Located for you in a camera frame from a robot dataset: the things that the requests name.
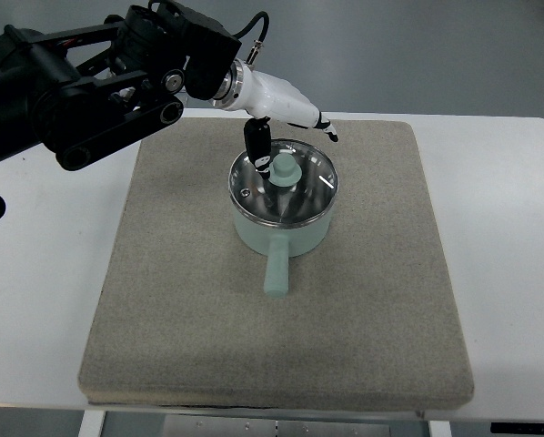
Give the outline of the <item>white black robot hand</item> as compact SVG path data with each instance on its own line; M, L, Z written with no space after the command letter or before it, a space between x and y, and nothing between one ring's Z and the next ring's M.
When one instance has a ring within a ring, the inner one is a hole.
M244 110L251 116L244 126L246 151L263 179L271 176L270 120L321 130L331 141L338 141L331 122L300 90L285 79L257 72L239 59L228 70L212 104L226 111Z

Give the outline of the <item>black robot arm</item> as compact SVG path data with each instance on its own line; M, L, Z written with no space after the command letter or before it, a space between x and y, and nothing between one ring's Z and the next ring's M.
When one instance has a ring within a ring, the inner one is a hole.
M175 1L133 5L102 25L0 35L0 162L44 145L76 171L181 118L181 91L223 91L241 34Z

